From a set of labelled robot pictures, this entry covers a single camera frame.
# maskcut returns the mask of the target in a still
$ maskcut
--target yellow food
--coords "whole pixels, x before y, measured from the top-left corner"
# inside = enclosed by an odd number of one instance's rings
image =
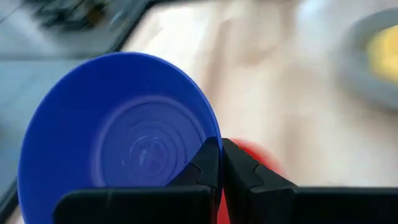
[[[377,75],[398,82],[398,26],[375,35],[368,44],[368,55]]]

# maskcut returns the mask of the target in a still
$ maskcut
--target blue bowl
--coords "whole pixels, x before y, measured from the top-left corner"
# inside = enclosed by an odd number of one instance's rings
[[[65,194],[93,187],[165,186],[220,130],[199,87],[146,54],[105,55],[61,79],[22,145],[19,202],[27,224],[51,224]]]

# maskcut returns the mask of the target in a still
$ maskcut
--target blurry background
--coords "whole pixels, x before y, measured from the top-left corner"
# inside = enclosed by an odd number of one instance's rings
[[[260,144],[298,185],[396,187],[397,112],[364,97],[393,91],[383,85],[352,91],[363,86],[366,60],[351,70],[338,60],[346,59],[341,49],[353,26],[385,10],[382,22],[398,24],[396,6],[395,0],[2,0],[0,195],[15,179],[25,129],[46,92],[73,67],[117,50],[180,67],[210,100],[222,136]],[[355,55],[366,58],[365,49]],[[359,78],[345,86],[352,74]],[[15,222],[23,222],[18,210]]]

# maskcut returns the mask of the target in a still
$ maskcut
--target table surface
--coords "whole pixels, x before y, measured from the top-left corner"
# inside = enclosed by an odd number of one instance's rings
[[[394,0],[193,1],[152,8],[124,51],[180,67],[224,138],[273,152],[298,185],[398,186],[398,114],[345,90],[331,59],[347,28]],[[23,223],[16,210],[9,223]]]

